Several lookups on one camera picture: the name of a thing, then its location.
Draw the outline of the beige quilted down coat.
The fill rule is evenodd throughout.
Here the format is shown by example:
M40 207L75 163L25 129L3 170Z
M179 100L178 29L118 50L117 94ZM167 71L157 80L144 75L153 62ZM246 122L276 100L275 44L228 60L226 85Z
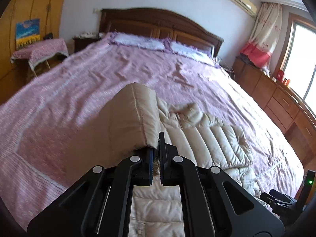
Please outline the beige quilted down coat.
M132 83L101 105L66 152L66 181L73 183L93 166L116 166L146 146L156 148L159 132L178 153L203 168L218 166L255 198L254 158L240 126L204 113L197 104L170 104L141 84ZM130 236L183 236L180 190L163 187L160 170L153 183L133 190Z

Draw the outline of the brown wooden dresser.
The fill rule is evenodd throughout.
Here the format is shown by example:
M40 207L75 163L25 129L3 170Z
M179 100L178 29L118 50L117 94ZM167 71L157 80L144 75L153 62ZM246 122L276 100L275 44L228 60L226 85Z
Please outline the brown wooden dresser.
M315 170L315 120L289 88L274 82L253 65L236 57L235 81L250 95L281 130L304 169Z

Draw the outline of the pink floral bedspread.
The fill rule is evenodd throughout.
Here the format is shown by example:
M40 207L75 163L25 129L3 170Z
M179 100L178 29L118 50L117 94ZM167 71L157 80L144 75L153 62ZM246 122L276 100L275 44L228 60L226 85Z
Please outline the pink floral bedspread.
M66 152L83 124L137 82L176 104L240 126L250 143L259 195L296 195L304 169L280 129L221 68L109 38L35 78L1 106L1 198L22 229L71 185Z

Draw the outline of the red items on windowsill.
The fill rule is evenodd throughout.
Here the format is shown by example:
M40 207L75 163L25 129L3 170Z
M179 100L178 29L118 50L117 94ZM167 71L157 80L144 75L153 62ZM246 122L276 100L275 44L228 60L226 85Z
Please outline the red items on windowsill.
M285 86L289 86L290 79L285 77L285 73L283 70L279 69L276 73L276 79L282 82Z

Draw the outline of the window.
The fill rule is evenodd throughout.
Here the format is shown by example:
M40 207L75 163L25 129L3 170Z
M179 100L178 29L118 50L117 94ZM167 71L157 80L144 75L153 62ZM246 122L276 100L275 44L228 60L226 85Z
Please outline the window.
M284 72L290 90L315 116L315 23L289 13L283 48L274 73Z

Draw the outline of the right purple ruffled pillow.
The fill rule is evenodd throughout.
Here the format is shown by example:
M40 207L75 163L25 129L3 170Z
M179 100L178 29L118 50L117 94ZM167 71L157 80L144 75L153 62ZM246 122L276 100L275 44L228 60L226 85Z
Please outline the right purple ruffled pillow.
M164 39L164 45L168 52L177 54L196 62L207 64L219 69L221 66L214 58L214 45L211 44L206 50L201 50L195 46L185 45L177 41L173 41L170 38Z

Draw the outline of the purple ruffled pillow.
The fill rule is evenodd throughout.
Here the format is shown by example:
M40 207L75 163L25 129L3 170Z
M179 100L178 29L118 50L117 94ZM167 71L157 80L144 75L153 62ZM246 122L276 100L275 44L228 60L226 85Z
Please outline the purple ruffled pillow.
M214 58L214 45L211 44L206 50L201 50L195 46L185 45L177 41L173 41L170 38L164 39L164 45L168 52L177 54L196 62L207 64L219 69L221 66Z
M164 39L155 39L134 34L114 32L112 33L109 42L111 44L123 45L127 47L137 47L140 49L153 51L166 51Z

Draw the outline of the stool with pink cloth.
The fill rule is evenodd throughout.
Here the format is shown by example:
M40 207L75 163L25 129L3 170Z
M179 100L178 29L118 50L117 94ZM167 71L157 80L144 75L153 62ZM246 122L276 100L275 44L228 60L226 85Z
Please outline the stool with pink cloth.
M56 55L69 56L68 48L63 39L46 39L15 51L10 58L10 62L14 63L16 60L27 60L29 68L26 83L29 83L33 76L37 77L35 68L39 64L45 63L48 69L50 69L48 59Z

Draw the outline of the dark wooden nightstand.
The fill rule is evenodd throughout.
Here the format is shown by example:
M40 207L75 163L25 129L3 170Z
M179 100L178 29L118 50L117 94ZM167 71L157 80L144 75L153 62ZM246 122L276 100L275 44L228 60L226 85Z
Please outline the dark wooden nightstand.
M83 32L73 37L74 40L74 53L85 49L91 43L99 41L101 38L98 33Z

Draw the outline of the left purple ruffled pillow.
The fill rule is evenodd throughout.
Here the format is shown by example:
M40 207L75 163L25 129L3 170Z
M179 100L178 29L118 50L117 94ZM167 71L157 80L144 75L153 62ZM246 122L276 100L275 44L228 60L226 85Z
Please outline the left purple ruffled pillow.
M114 32L112 33L109 42L111 44L123 45L127 47L137 47L140 49L153 51L166 51L164 39L155 39L134 34Z

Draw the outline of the red and cream curtain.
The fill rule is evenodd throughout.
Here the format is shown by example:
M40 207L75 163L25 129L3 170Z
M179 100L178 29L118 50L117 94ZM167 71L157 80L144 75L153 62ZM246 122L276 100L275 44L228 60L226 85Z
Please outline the red and cream curtain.
M241 49L256 67L268 66L282 29L283 7L279 3L263 2L257 14L249 40Z

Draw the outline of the yellow wooden wardrobe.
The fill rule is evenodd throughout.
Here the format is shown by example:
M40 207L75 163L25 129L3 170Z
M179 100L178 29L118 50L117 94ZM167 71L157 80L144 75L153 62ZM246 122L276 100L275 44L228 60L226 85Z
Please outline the yellow wooden wardrobe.
M59 37L64 0L9 0L1 13L1 103L21 89L33 73L26 59L12 55L32 41Z

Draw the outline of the blue yellow painting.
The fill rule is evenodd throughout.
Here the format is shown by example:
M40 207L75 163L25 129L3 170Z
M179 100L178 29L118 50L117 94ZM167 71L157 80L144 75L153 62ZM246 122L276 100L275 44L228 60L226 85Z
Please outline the blue yellow painting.
M23 49L40 40L39 18L16 23L16 50Z

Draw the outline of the dark wooden headboard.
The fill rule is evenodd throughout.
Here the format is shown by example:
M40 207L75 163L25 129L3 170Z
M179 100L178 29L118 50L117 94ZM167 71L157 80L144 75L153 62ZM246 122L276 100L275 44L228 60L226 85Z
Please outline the dark wooden headboard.
M164 9L102 9L99 32L124 32L156 39L170 38L182 44L218 55L224 39L196 22Z

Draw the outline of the white wall air conditioner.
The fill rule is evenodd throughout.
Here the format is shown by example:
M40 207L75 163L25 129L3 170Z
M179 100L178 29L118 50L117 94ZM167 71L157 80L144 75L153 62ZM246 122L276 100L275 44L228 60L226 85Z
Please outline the white wall air conditioner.
M252 18L256 18L257 7L250 0L230 0Z

